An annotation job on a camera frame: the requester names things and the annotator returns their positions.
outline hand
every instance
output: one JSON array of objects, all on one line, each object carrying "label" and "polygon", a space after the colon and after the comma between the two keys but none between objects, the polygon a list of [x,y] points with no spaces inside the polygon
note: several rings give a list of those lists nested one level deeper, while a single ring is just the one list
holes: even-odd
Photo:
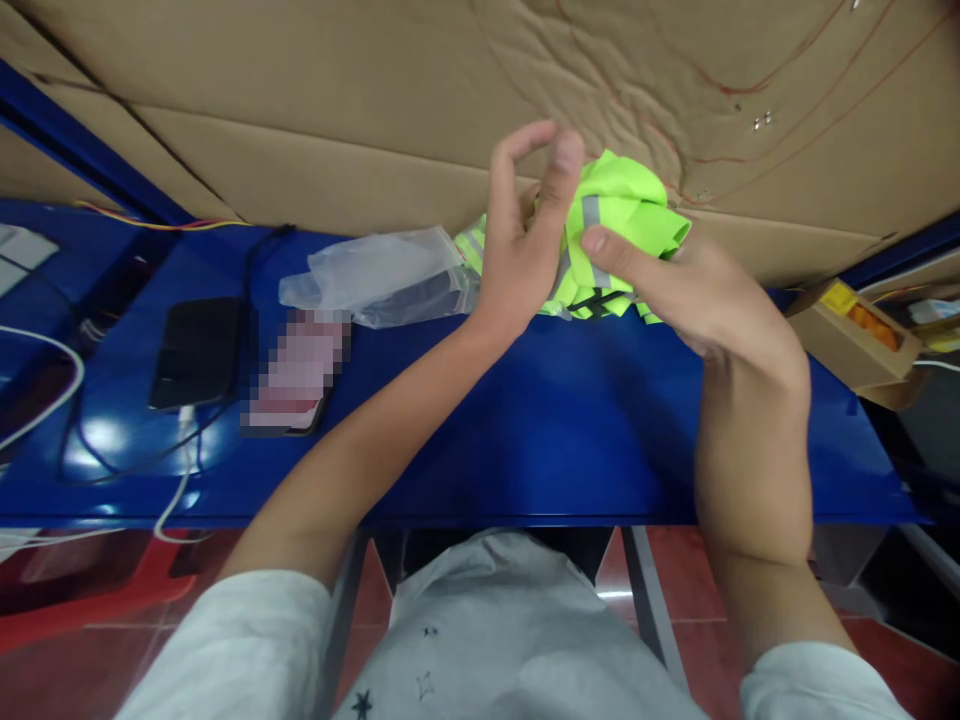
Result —
[{"label": "hand", "polygon": [[696,226],[669,261],[648,255],[606,228],[581,242],[598,267],[629,282],[640,300],[694,352],[733,356],[790,381],[809,375],[793,329],[757,282]]},{"label": "hand", "polygon": [[[514,183],[518,160],[553,143],[540,187],[540,206],[524,230]],[[510,340],[518,337],[550,295],[560,263],[560,239],[583,168],[583,139],[552,120],[501,140],[490,161],[490,206],[480,297],[471,323]]]}]

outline red tile floor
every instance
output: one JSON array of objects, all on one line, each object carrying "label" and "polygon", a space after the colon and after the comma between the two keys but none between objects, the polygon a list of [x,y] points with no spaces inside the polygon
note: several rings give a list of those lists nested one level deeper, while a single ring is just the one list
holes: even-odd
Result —
[{"label": "red tile floor", "polygon": [[[723,605],[695,528],[648,530],[667,609],[694,699],[714,720],[740,716],[740,661]],[[92,574],[109,586],[129,573],[147,534],[119,533],[19,553],[0,564],[0,591],[12,582],[65,581]],[[0,698],[6,720],[108,720],[143,677],[199,594],[210,586],[239,531],[216,533],[184,551],[183,571],[197,572],[188,597],[0,656]],[[69,582],[59,592],[70,592]],[[611,542],[597,592],[636,631],[620,533]],[[0,599],[9,597],[0,592]],[[387,630],[390,592],[379,558],[367,548],[350,641],[339,686],[342,697]],[[861,654],[918,720],[946,718],[960,700],[960,665],[872,620],[845,617]]]}]

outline neon green safety vest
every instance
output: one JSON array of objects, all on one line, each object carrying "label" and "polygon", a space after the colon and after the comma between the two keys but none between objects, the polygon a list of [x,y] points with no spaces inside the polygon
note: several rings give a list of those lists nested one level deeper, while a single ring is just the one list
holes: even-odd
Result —
[{"label": "neon green safety vest", "polygon": [[[596,267],[580,247],[585,228],[603,225],[656,257],[669,258],[690,230],[690,221],[667,208],[659,178],[635,160],[604,151],[584,166],[570,206],[560,245],[557,280],[541,314],[591,318],[622,316],[635,303],[633,287]],[[487,216],[455,238],[467,267],[483,274]],[[636,303],[649,324],[661,322],[644,303]]]}]

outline white shirt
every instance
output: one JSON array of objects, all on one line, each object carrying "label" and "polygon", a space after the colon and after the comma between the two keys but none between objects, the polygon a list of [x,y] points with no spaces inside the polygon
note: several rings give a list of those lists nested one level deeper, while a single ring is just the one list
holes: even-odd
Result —
[{"label": "white shirt", "polygon": [[[317,717],[330,613],[329,592],[296,572],[217,583],[118,720]],[[747,720],[908,718],[870,665],[822,643],[767,652],[740,699]],[[566,556],[499,532],[450,548],[399,586],[390,629],[334,717],[706,716]]]}]

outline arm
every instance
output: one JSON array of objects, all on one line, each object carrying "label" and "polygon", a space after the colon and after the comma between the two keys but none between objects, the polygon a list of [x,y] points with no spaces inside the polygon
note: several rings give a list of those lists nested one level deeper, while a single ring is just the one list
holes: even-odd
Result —
[{"label": "arm", "polygon": [[704,358],[697,514],[748,667],[798,640],[855,652],[807,565],[810,370],[793,330],[756,282],[696,233],[669,263],[599,227],[583,246]]},{"label": "arm", "polygon": [[[514,163],[551,142],[540,210],[525,232]],[[528,125],[497,146],[473,315],[304,456],[253,519],[221,578],[279,568],[332,586],[351,533],[546,300],[582,165],[583,141],[550,121]]]}]

